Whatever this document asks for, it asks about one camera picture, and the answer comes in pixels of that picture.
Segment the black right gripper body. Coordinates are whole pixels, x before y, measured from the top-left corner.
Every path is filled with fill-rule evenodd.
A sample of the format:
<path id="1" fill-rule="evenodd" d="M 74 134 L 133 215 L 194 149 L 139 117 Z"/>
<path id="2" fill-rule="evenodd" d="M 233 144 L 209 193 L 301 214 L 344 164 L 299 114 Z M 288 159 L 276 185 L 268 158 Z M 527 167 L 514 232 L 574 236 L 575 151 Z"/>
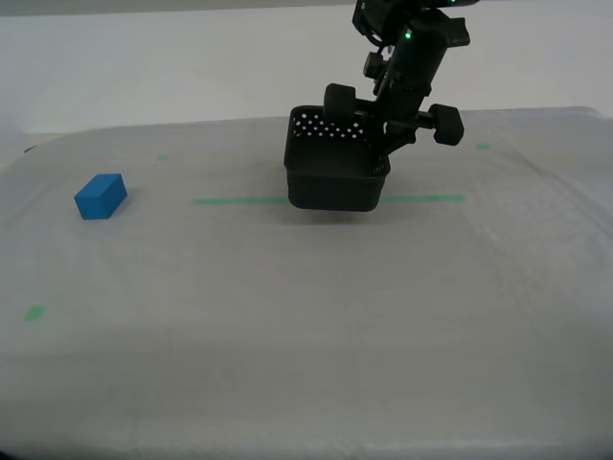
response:
<path id="1" fill-rule="evenodd" d="M 400 21 L 386 36 L 366 21 L 356 29 L 379 51 L 370 53 L 364 75 L 375 81 L 374 94 L 381 87 L 389 90 L 389 120 L 401 122 L 417 114 L 432 90 L 432 81 L 451 47 L 449 20 Z"/>

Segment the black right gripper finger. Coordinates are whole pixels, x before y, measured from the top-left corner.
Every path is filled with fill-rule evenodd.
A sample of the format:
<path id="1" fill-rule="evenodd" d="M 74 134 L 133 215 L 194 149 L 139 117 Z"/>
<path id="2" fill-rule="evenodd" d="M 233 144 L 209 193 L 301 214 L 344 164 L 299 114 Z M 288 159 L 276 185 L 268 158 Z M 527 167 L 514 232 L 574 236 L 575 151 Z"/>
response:
<path id="1" fill-rule="evenodd" d="M 389 139 L 384 125 L 389 120 L 389 90 L 381 87 L 373 101 L 356 96 L 352 86 L 331 83 L 323 103 L 323 118 L 332 128 L 329 139 L 322 142 L 322 151 L 337 153 L 350 144 L 362 143 L 369 150 L 389 152 Z"/>
<path id="2" fill-rule="evenodd" d="M 406 121 L 386 123 L 386 154 L 417 142 L 418 129 L 432 129 L 436 143 L 457 146 L 464 137 L 465 127 L 457 107 L 433 104 L 427 112 L 419 111 Z"/>

